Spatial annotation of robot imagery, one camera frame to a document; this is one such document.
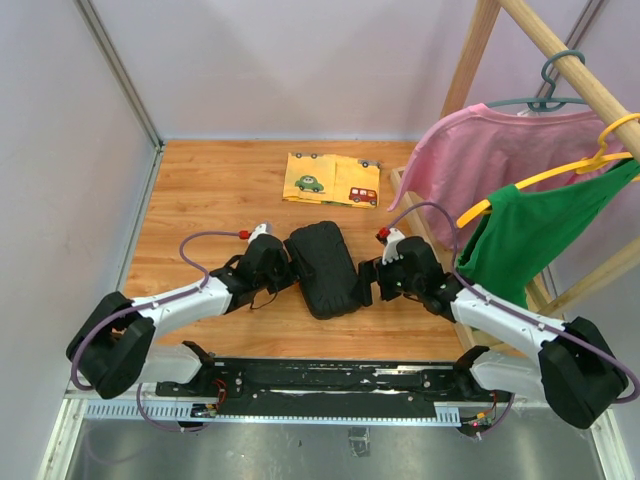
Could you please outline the black plastic tool case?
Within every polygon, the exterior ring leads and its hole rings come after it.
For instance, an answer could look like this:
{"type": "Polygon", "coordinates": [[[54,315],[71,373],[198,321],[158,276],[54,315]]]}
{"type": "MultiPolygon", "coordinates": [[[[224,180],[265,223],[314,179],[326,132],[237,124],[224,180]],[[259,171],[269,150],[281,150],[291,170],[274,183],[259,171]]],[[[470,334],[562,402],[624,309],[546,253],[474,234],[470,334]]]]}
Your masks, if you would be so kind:
{"type": "Polygon", "coordinates": [[[284,245],[306,306],[315,319],[332,319],[361,307],[352,295],[358,275],[335,222],[321,221],[299,228],[284,245]]]}

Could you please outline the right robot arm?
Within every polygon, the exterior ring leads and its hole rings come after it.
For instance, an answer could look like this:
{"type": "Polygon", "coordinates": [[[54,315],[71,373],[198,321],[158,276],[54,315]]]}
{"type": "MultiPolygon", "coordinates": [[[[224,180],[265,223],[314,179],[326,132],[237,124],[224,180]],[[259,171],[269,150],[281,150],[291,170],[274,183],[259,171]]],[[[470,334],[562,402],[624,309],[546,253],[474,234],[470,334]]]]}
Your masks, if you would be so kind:
{"type": "Polygon", "coordinates": [[[639,396],[639,379],[618,361],[591,321],[545,317],[447,273],[431,246],[393,229],[381,256],[358,265],[354,294],[372,303],[371,286],[382,300],[416,300],[434,315],[474,327],[517,350],[511,356],[474,347],[458,360],[455,392],[474,400],[486,391],[503,391],[545,402],[566,423],[589,428],[615,403],[639,396]]]}

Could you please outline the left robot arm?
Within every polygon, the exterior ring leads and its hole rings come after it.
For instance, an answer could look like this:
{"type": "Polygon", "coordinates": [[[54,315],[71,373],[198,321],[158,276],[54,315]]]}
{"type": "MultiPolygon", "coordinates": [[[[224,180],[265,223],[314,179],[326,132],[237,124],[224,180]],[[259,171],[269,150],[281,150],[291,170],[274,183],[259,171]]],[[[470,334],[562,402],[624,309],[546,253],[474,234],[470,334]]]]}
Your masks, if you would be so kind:
{"type": "Polygon", "coordinates": [[[215,361],[196,343],[158,344],[162,336],[199,320],[224,316],[291,278],[283,243],[268,233],[243,232],[248,247],[201,280],[150,297],[106,295],[69,343],[71,381],[103,399],[142,383],[173,382],[200,396],[215,384],[215,361]]]}

